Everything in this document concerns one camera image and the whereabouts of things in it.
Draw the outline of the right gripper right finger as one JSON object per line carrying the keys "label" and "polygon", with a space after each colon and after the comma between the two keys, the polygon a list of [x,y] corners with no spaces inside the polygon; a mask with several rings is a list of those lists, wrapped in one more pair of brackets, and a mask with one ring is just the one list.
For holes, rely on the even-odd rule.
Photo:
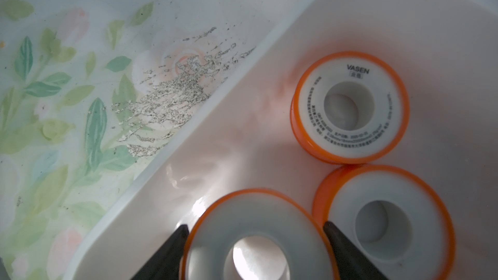
{"label": "right gripper right finger", "polygon": [[333,249],[341,279],[388,280],[335,224],[327,221],[323,229]]}

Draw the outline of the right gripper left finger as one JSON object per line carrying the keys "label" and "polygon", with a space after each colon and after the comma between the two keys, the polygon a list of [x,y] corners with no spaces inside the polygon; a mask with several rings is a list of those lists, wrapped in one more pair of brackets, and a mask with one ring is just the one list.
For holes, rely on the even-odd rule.
{"label": "right gripper left finger", "polygon": [[140,268],[132,280],[178,280],[180,262],[188,236],[188,226],[180,225]]}

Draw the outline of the orange sealing tape roll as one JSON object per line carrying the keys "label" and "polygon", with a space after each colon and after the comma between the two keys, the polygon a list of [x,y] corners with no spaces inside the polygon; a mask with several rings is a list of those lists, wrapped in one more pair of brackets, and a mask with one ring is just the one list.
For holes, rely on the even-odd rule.
{"label": "orange sealing tape roll", "polygon": [[330,54],[301,76],[291,101],[294,137],[328,163],[361,164],[389,153],[409,123],[407,89],[386,62],[366,53]]}
{"label": "orange sealing tape roll", "polygon": [[325,177],[312,216],[332,222],[388,279],[447,279],[451,216],[422,179],[389,165],[344,165]]}
{"label": "orange sealing tape roll", "polygon": [[244,189],[219,198],[193,226],[180,279],[339,279],[322,228],[289,197]]}

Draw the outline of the white plastic storage box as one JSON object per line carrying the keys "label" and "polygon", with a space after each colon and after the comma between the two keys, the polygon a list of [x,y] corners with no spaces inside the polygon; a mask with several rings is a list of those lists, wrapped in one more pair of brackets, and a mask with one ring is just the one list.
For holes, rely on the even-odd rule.
{"label": "white plastic storage box", "polygon": [[407,132],[381,163],[442,198],[451,279],[497,278],[497,0],[302,0],[152,160],[75,252],[66,279],[130,279],[224,195],[275,189],[305,208],[332,166],[296,141],[290,102],[313,62],[374,55],[405,83]]}

